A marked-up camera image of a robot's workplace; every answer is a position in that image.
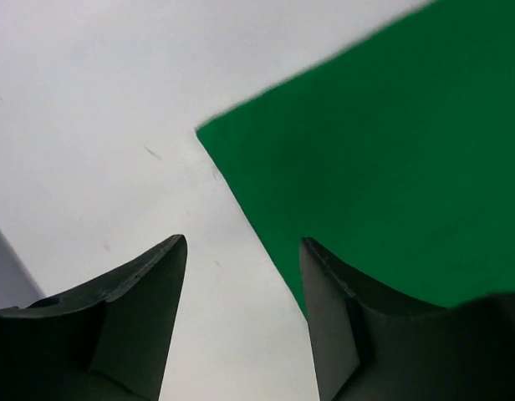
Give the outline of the green t shirt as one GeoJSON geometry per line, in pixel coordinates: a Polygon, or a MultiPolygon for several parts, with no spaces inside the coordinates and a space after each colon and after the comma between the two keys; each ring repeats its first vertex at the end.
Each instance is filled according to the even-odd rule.
{"type": "Polygon", "coordinates": [[[515,1],[436,1],[197,137],[297,303],[302,238],[421,300],[515,292],[515,1]]]}

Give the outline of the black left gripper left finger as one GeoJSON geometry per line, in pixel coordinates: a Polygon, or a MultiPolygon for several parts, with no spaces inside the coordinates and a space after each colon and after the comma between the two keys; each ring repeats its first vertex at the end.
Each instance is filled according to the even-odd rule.
{"type": "Polygon", "coordinates": [[[157,400],[186,270],[170,236],[29,307],[0,309],[0,400],[157,400]]]}

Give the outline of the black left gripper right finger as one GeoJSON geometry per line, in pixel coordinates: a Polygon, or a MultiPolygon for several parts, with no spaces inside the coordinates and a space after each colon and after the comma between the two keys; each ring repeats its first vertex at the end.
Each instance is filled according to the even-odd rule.
{"type": "Polygon", "coordinates": [[[515,400],[515,293],[438,307],[299,249],[322,400],[515,400]]]}

